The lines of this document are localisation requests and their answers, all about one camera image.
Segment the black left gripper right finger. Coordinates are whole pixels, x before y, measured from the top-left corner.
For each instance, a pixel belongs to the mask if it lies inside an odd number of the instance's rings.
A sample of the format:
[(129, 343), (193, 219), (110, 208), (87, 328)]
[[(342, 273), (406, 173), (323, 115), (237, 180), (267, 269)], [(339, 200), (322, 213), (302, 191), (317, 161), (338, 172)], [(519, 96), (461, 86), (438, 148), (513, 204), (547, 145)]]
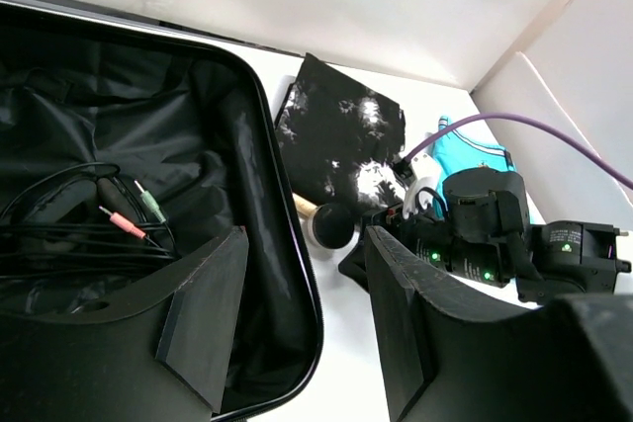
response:
[(365, 261), (394, 421), (628, 421), (632, 299), (529, 310), (435, 269), (381, 227)]

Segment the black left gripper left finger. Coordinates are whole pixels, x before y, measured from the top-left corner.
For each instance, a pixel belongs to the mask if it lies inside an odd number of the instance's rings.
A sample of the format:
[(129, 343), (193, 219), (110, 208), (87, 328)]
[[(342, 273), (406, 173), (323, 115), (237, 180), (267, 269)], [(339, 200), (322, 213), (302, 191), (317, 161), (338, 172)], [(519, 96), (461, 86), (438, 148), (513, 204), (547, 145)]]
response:
[(1, 316), (5, 421), (208, 421), (248, 260), (234, 227), (71, 313)]

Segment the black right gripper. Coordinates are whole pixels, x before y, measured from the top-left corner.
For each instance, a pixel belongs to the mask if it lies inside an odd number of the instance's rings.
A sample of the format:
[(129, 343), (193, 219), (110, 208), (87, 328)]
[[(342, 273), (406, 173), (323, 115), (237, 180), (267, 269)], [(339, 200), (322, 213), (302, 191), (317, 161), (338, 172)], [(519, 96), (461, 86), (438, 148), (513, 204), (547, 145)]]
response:
[[(466, 169), (447, 177), (442, 192), (442, 217), (429, 211), (405, 216), (402, 207), (391, 207), (364, 217), (362, 227), (384, 228), (417, 257), (465, 279), (499, 288), (515, 278), (542, 280), (531, 261), (529, 208), (518, 173)], [(362, 243), (338, 271), (368, 289)]]

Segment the black white patterned garment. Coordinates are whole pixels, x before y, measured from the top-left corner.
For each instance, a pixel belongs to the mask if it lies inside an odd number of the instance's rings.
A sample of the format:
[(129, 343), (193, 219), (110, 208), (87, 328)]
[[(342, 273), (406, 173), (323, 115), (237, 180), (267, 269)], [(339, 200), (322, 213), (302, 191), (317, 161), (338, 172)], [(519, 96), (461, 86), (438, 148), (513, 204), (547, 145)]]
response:
[(392, 99), (307, 54), (275, 120), (294, 193), (341, 203), (358, 219), (405, 196), (390, 168), (406, 144), (406, 119)]

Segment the turquoise shorts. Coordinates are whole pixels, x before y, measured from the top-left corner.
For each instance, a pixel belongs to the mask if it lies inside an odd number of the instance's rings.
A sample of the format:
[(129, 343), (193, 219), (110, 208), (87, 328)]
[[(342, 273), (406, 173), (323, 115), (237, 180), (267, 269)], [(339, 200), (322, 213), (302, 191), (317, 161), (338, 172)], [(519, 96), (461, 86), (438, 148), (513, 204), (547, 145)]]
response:
[(438, 138), (431, 147), (431, 158), (441, 168), (436, 192), (442, 202), (433, 200), (440, 220), (454, 210), (454, 197), (474, 198), (499, 191), (510, 184), (518, 189), (517, 170), (509, 151), (498, 144), (478, 142), (458, 129)]

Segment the black wired headphones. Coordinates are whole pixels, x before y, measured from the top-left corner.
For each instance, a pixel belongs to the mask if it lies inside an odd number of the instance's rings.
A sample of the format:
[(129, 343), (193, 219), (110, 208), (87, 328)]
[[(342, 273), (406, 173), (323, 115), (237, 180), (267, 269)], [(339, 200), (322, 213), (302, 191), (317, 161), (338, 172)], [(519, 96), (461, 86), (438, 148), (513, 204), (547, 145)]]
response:
[(1, 278), (141, 278), (178, 260), (169, 219), (119, 165), (91, 162), (30, 185), (1, 210)]

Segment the black ribbed hard-shell suitcase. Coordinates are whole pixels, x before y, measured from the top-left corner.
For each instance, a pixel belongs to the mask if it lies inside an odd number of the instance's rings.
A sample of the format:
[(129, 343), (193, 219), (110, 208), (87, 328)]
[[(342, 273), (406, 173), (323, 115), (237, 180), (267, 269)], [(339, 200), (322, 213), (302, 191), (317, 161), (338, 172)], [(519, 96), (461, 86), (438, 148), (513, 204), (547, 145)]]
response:
[(165, 29), (1, 4), (1, 417), (242, 421), (323, 344), (265, 90)]

